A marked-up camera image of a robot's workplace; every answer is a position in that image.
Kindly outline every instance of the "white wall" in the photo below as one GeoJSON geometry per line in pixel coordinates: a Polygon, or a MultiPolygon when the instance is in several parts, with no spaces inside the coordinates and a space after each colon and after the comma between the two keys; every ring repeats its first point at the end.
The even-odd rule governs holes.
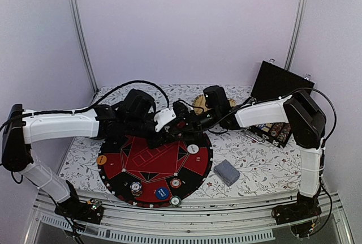
{"type": "Polygon", "coordinates": [[[284,65],[298,0],[78,0],[100,85],[252,84],[284,65]]]}
{"type": "Polygon", "coordinates": [[[310,73],[337,110],[337,129],[327,143],[325,176],[329,187],[338,190],[355,243],[362,243],[361,2],[308,0],[292,65],[297,74],[310,73]]]}
{"type": "MultiPolygon", "coordinates": [[[[68,0],[0,0],[0,121],[14,103],[28,109],[86,106],[92,93],[76,40],[68,0]]],[[[34,145],[56,168],[69,140],[34,145]]],[[[15,184],[0,168],[0,243],[24,241],[36,197],[24,181],[15,184]]]]}

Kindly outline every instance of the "floral tablecloth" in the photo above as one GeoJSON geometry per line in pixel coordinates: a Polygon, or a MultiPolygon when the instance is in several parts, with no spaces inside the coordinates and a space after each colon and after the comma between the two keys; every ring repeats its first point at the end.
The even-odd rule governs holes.
{"type": "MultiPolygon", "coordinates": [[[[237,104],[242,103],[251,92],[250,86],[222,85],[227,96],[237,104]]],[[[207,85],[162,85],[170,102],[181,98],[192,103],[202,94],[207,85]]],[[[142,89],[152,95],[159,108],[166,107],[163,96],[149,85],[135,84],[124,87],[109,96],[104,103],[114,104],[123,100],[131,88],[142,89]]],[[[103,87],[97,98],[112,87],[103,87]]],[[[240,131],[214,135],[208,132],[213,145],[213,166],[227,159],[240,171],[239,180],[227,187],[215,173],[209,173],[201,187],[188,198],[226,198],[255,196],[281,191],[297,190],[300,182],[300,152],[295,148],[293,137],[284,149],[268,142],[257,144],[246,138],[240,131]]],[[[109,193],[100,179],[96,158],[103,141],[76,138],[60,171],[60,176],[69,180],[77,189],[109,193]]]]}

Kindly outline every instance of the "ventilation grille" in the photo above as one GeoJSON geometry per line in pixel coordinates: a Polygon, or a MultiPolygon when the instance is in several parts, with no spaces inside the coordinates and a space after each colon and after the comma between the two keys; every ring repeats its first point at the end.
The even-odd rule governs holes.
{"type": "MultiPolygon", "coordinates": [[[[62,218],[42,214],[41,221],[63,230],[71,230],[70,225],[62,218]]],[[[99,228],[93,234],[82,232],[90,237],[112,240],[127,244],[238,244],[260,243],[275,240],[272,230],[264,230],[255,233],[229,235],[229,236],[202,236],[202,237],[158,237],[131,233],[123,233],[117,230],[99,228]]]]}

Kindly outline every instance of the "round red and black mat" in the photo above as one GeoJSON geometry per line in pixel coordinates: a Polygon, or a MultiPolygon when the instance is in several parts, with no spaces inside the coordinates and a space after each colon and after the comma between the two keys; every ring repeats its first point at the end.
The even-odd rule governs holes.
{"type": "Polygon", "coordinates": [[[149,149],[145,139],[134,136],[107,139],[101,147],[102,155],[106,161],[103,164],[104,158],[98,168],[107,189],[120,200],[148,208],[169,206],[172,196],[184,199],[191,195],[206,180],[213,162],[206,134],[193,141],[173,142],[156,149],[149,149]],[[133,182],[142,184],[142,194],[138,197],[132,195],[133,182]],[[157,198],[159,189],[168,196],[157,198]]]}

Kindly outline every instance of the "robotic arm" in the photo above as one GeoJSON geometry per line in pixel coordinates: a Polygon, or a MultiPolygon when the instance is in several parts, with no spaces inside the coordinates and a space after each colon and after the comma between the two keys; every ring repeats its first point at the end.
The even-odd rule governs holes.
{"type": "Polygon", "coordinates": [[[204,95],[210,110],[200,115],[188,110],[181,101],[174,102],[172,109],[149,113],[150,108],[156,106],[154,99],[135,89],[116,105],[96,105],[84,109],[83,113],[41,114],[24,111],[22,105],[16,104],[3,133],[2,164],[46,191],[57,202],[56,213],[99,224],[103,214],[100,202],[80,202],[72,184],[42,164],[31,149],[31,143],[73,136],[101,139],[134,135],[145,138],[150,148],[156,148],[176,140],[201,136],[218,123],[229,130],[238,130],[262,123],[286,122],[291,125],[301,152],[301,185],[297,202],[287,207],[275,207],[273,216],[281,224],[319,215],[317,197],[323,167],[326,117],[311,97],[305,91],[299,91],[276,101],[232,108],[222,87],[208,87],[204,95]],[[24,114],[31,116],[21,118],[20,115],[24,114]]]}

